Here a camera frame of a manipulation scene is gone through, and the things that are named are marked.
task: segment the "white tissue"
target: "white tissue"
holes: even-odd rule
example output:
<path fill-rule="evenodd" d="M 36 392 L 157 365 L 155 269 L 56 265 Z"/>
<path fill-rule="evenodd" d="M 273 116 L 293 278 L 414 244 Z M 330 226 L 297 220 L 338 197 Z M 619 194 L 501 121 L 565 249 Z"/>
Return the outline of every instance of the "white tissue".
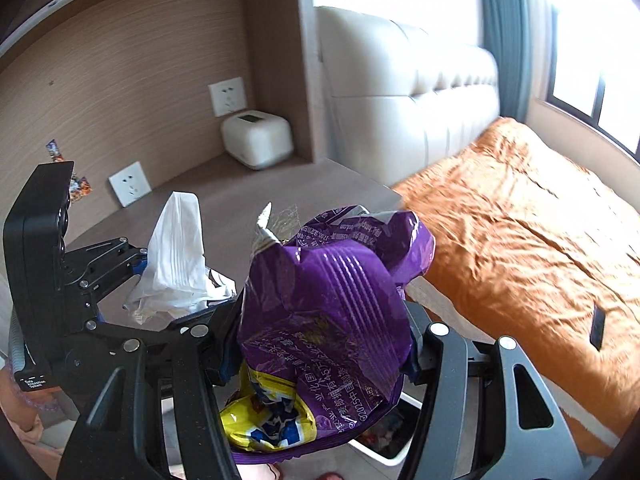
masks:
<path fill-rule="evenodd" d="M 125 307 L 142 324 L 156 312 L 177 319 L 206 308 L 207 301 L 224 301 L 235 294 L 233 280 L 205 266 L 198 197 L 174 192 L 149 241 L 146 269 Z"/>

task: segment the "wooden desk surface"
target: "wooden desk surface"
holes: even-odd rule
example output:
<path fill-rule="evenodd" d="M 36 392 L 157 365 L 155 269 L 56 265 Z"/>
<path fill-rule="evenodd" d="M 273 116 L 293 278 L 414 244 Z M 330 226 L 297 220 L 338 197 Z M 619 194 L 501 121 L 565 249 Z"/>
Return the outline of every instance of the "wooden desk surface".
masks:
<path fill-rule="evenodd" d="M 297 206 L 302 223 L 322 211 L 345 205 L 361 204 L 372 212 L 400 205 L 400 196 L 394 191 L 332 160 L 312 164 L 293 157 L 274 168 L 252 171 L 230 156 L 221 155 L 118 210 L 76 238 L 69 249 L 121 236 L 135 246 L 146 247 L 173 191 L 197 195 L 206 263 L 235 280 L 238 291 L 249 272 L 255 221 L 268 202 L 273 203 L 274 214 Z M 69 217 L 73 222 L 73 206 Z M 134 283 L 130 280 L 130 285 L 127 283 L 100 303 L 107 321 L 134 326 L 128 312 L 122 309 L 124 297 Z M 143 327 L 159 330 L 168 321 L 158 317 Z"/>

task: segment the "window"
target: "window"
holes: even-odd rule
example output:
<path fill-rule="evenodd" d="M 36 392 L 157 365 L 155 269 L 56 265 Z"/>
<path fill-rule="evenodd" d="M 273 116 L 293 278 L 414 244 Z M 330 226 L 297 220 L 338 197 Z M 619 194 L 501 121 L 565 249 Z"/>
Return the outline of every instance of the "window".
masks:
<path fill-rule="evenodd" d="M 640 162 L 640 10 L 631 0 L 551 0 L 547 101 Z"/>

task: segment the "bed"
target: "bed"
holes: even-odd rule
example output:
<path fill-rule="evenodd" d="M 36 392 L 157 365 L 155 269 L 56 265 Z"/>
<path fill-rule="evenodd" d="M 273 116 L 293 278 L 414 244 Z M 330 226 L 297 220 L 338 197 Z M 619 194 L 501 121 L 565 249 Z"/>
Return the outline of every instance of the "bed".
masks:
<path fill-rule="evenodd" d="M 469 338 L 515 336 L 580 450 L 608 455 L 640 407 L 638 212 L 498 117 L 487 51 L 317 14 L 334 158 L 393 187 L 436 237 L 409 294 Z"/>

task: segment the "orange blanket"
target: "orange blanket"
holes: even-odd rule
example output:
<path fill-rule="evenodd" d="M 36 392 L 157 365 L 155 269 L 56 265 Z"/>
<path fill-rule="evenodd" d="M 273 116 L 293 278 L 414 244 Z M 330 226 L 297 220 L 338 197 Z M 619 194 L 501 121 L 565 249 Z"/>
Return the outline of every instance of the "orange blanket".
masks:
<path fill-rule="evenodd" d="M 578 447 L 606 456 L 640 408 L 638 213 L 510 119 L 395 190 L 436 238 L 428 281 L 489 336 L 514 336 L 561 388 Z"/>

